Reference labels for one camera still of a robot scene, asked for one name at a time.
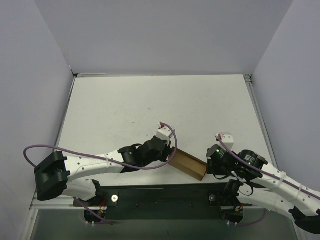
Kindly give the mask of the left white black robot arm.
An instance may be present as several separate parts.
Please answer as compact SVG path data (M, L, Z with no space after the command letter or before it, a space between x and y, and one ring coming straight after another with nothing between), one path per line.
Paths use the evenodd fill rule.
M37 199L48 201L65 195L96 206L103 194L94 175L140 171L153 162L165 163L171 153L171 141L156 136L97 158L64 156L62 151L55 151L34 169Z

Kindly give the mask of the brown cardboard paper box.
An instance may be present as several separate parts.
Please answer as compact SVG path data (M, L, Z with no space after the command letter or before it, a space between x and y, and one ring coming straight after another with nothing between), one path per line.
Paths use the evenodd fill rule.
M204 179L208 168L206 162L180 149L176 150L169 165L200 182Z

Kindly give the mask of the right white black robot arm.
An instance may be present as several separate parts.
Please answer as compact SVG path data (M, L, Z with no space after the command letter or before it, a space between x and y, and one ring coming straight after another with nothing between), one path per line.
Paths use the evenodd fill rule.
M221 205L253 205L279 213L300 229L320 233L320 193L298 183L250 150L239 154L219 144L207 150L207 174L229 179Z

